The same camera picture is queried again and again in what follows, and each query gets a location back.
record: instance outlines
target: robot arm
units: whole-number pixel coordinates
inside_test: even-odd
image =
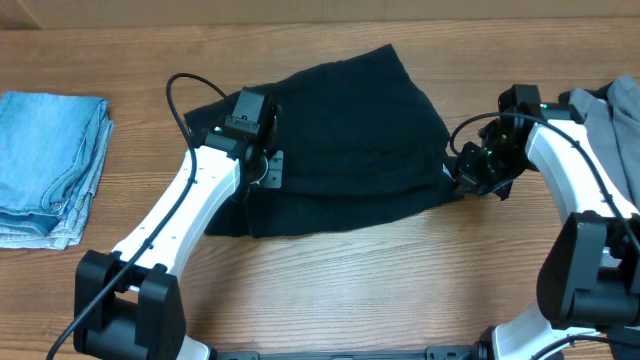
[[[537,88],[528,85],[514,85],[503,93],[499,107],[501,113],[546,121],[578,141],[614,204],[637,231],[638,210],[608,178],[574,108],[542,104]],[[493,192],[504,200],[513,179],[527,168],[538,170],[564,225],[538,276],[537,301],[481,339],[495,360],[531,359],[570,336],[637,326],[640,316],[638,254],[630,239],[624,238],[620,221],[614,217],[594,174],[577,149],[557,132],[524,120],[501,117],[492,121],[479,133],[482,147],[467,143],[454,171],[457,191],[477,195]],[[603,259],[617,265],[605,266]],[[557,346],[539,359],[567,345]]]
[[[167,267],[167,274],[175,275],[178,280],[213,214],[236,191],[240,183],[240,165],[237,159],[232,160],[227,157],[226,152],[207,146],[201,146],[195,152],[199,167],[189,194],[153,242],[153,248],[149,248],[136,261],[137,266],[147,269],[153,269],[156,264],[164,265]],[[120,253],[121,261],[131,259],[144,239],[176,202],[190,172],[191,159],[187,151],[178,175],[149,215],[113,248],[114,253]]]

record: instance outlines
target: folded jeans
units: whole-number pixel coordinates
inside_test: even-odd
[[[7,92],[0,100],[0,247],[79,242],[113,122],[97,97]]]

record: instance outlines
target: black bracket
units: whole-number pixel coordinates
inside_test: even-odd
[[[90,250],[76,269],[75,316],[126,262]],[[115,291],[138,286],[138,303],[107,295],[74,332],[76,351],[106,360],[175,360],[186,335],[178,279],[167,268],[134,266]]]
[[[282,187],[282,170],[284,167],[284,153],[282,150],[276,151],[269,159],[267,174],[264,179],[258,182],[259,187],[266,189],[280,189]]]
[[[640,218],[628,221],[638,233]],[[617,219],[592,211],[572,213],[565,221],[540,269],[536,291],[540,311],[555,329],[640,325],[638,255],[620,237],[620,227]],[[602,265],[605,246],[622,260],[617,267]]]
[[[513,85],[498,100],[501,113],[515,113],[548,119],[584,120],[572,105],[543,104],[535,85]],[[525,170],[536,170],[529,162],[525,147],[534,122],[518,116],[501,116],[482,128],[482,145],[468,142],[460,152],[452,177],[454,191],[485,196],[494,193],[506,200],[513,181]]]
[[[204,145],[241,158],[249,167],[258,166],[274,135],[277,103],[273,97],[242,89],[231,115],[220,126],[209,129]]]

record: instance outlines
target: table surface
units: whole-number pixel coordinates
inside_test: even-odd
[[[166,105],[176,72],[233,92],[392,43],[452,130],[514,83],[543,100],[640,76],[638,19],[429,21],[0,32],[0,91],[102,96],[116,127],[82,244],[0,251],[0,359],[42,359],[72,318],[74,272],[148,213],[185,145]],[[176,84],[182,111],[218,100]],[[475,131],[461,134],[473,139]],[[188,333],[223,351],[424,349],[467,344],[535,296],[561,224],[543,179],[395,223],[299,238],[204,237],[181,283]],[[610,355],[579,344],[572,359]],[[80,359],[71,341],[60,359]]]

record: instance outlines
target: black cloth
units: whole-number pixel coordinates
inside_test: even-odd
[[[458,198],[442,170],[449,133],[391,45],[252,90],[280,105],[269,149],[284,152],[282,188],[250,186],[223,204],[207,234],[345,231]],[[185,118],[199,134],[231,111],[220,101]]]

